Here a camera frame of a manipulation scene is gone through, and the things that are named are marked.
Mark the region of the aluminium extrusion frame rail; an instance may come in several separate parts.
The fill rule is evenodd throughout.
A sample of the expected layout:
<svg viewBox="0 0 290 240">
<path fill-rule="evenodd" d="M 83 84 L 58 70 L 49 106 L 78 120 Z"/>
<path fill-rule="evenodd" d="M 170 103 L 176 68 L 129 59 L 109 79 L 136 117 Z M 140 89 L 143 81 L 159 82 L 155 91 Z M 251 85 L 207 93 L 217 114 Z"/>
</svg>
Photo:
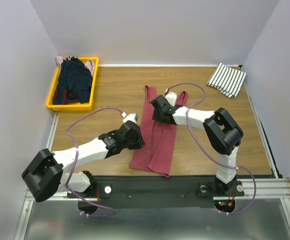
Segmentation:
<svg viewBox="0 0 290 240">
<path fill-rule="evenodd" d="M 46 145 L 45 145 L 45 147 L 48 148 L 49 150 L 52 147 L 58 120 L 59 120 L 59 112 L 55 111 L 53 120 L 51 123 L 51 127 L 48 133 Z M 27 233 L 27 229 L 29 228 L 29 222 L 30 222 L 33 207 L 34 207 L 34 199 L 32 198 L 31 192 L 27 188 L 25 192 L 22 210 L 20 213 L 20 218 L 19 218 L 15 236 L 14 236 L 15 240 L 24 240 L 26 238 L 26 233 Z"/>
</svg>

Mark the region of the pale pink tank top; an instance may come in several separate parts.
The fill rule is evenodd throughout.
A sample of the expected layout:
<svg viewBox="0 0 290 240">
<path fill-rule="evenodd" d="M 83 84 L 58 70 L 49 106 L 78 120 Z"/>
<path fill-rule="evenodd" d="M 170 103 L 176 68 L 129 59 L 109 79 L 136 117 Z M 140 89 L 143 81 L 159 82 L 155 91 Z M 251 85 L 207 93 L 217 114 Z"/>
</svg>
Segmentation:
<svg viewBox="0 0 290 240">
<path fill-rule="evenodd" d="M 69 60 L 76 59 L 76 58 L 77 57 L 75 57 L 75 56 L 68 56 L 68 57 L 56 56 L 55 62 L 56 62 L 56 65 L 59 68 L 61 68 L 61 65 L 64 61 L 69 61 Z M 96 67 L 96 63 L 92 59 L 88 59 L 87 62 L 84 63 L 84 67 L 90 71 L 91 76 L 94 76 L 94 70 Z"/>
</svg>

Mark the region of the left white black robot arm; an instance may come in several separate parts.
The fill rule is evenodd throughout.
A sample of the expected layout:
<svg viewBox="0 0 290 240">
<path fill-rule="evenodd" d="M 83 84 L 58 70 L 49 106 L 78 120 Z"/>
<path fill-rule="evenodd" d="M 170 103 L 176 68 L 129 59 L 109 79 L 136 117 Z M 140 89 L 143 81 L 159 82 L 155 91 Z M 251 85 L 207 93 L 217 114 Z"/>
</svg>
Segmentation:
<svg viewBox="0 0 290 240">
<path fill-rule="evenodd" d="M 91 197 L 96 192 L 96 184 L 86 173 L 73 173 L 76 167 L 118 155 L 124 149 L 137 150 L 144 145 L 140 126 L 128 120 L 119 129 L 103 133 L 78 147 L 55 152 L 47 148 L 40 150 L 21 177 L 38 203 L 68 188 Z"/>
</svg>

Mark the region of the maroon tank top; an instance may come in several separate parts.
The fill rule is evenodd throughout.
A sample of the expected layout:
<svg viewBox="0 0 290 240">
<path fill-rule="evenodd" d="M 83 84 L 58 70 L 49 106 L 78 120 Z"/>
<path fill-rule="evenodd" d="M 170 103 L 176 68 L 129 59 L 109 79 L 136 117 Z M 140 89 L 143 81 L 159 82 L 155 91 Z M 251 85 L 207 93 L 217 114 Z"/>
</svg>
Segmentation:
<svg viewBox="0 0 290 240">
<path fill-rule="evenodd" d="M 154 86 L 145 86 L 145 100 L 140 126 L 145 145 L 135 151 L 130 167 L 157 173 L 168 178 L 177 127 L 173 124 L 166 124 L 152 119 L 154 108 L 150 101 L 157 96 Z"/>
</svg>

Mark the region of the dark navy tank top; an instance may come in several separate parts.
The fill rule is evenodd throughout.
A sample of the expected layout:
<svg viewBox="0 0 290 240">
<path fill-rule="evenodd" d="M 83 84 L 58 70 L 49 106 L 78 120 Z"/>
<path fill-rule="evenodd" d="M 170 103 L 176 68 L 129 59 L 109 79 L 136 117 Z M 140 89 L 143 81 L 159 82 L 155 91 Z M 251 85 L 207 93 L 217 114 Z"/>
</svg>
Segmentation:
<svg viewBox="0 0 290 240">
<path fill-rule="evenodd" d="M 65 105 L 89 102 L 93 77 L 78 58 L 62 63 L 52 103 Z"/>
</svg>

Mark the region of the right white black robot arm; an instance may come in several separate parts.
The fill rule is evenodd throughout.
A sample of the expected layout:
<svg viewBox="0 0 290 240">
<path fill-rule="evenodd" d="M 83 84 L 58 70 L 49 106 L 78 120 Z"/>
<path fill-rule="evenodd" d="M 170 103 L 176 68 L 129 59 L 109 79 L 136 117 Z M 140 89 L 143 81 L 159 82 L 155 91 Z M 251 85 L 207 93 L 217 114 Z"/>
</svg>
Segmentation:
<svg viewBox="0 0 290 240">
<path fill-rule="evenodd" d="M 211 146 L 217 153 L 213 159 L 205 155 L 217 166 L 215 191 L 220 195 L 229 193 L 237 180 L 236 158 L 241 144 L 243 131 L 225 108 L 216 111 L 204 111 L 176 104 L 171 105 L 167 98 L 160 95 L 150 101 L 154 108 L 153 120 L 165 124 L 186 125 L 193 134 L 192 128 L 205 131 Z"/>
</svg>

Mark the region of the black white striped tank top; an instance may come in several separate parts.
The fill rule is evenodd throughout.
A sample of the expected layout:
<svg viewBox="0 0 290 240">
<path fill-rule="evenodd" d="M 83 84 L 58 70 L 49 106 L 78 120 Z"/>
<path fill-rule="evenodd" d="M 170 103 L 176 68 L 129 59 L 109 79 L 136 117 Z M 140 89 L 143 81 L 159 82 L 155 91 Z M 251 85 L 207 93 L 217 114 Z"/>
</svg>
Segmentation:
<svg viewBox="0 0 290 240">
<path fill-rule="evenodd" d="M 246 78 L 246 73 L 239 69 L 219 63 L 207 81 L 207 86 L 216 88 L 228 98 L 236 98 Z"/>
</svg>

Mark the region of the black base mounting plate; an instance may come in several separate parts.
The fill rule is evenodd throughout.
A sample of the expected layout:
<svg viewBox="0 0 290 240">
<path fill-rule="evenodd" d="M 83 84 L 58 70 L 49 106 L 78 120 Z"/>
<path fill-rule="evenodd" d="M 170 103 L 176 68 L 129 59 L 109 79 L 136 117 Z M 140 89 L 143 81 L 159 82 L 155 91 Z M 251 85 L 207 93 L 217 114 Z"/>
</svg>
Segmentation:
<svg viewBox="0 0 290 240">
<path fill-rule="evenodd" d="M 228 200 L 244 196 L 238 190 L 241 181 L 224 187 L 213 175 L 95 176 L 94 182 L 80 196 L 97 197 L 113 209 L 141 208 L 213 208 L 214 198 Z"/>
</svg>

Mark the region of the yellow plastic bin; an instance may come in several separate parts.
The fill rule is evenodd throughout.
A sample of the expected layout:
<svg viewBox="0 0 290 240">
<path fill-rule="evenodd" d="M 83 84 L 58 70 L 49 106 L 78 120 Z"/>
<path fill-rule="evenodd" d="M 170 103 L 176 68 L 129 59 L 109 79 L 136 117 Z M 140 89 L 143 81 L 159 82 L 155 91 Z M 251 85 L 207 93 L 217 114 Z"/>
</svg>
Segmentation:
<svg viewBox="0 0 290 240">
<path fill-rule="evenodd" d="M 95 84 L 97 82 L 97 72 L 99 67 L 99 58 L 95 56 L 89 56 L 89 57 L 78 57 L 79 60 L 81 60 L 83 63 L 89 63 L 90 61 L 93 61 L 91 63 L 91 66 L 93 67 L 93 81 L 91 85 L 91 93 L 89 97 L 89 102 L 87 103 L 80 103 L 80 102 L 73 102 L 69 104 L 53 104 L 52 103 L 52 97 L 54 96 L 54 93 L 56 91 L 56 87 L 58 84 L 58 78 L 60 73 L 60 67 L 58 64 L 56 64 L 56 69 L 54 72 L 54 76 L 52 78 L 51 87 L 49 89 L 48 97 L 46 100 L 46 107 L 49 109 L 52 109 L 54 111 L 89 111 L 92 109 L 93 105 L 93 97 L 95 92 Z"/>
</svg>

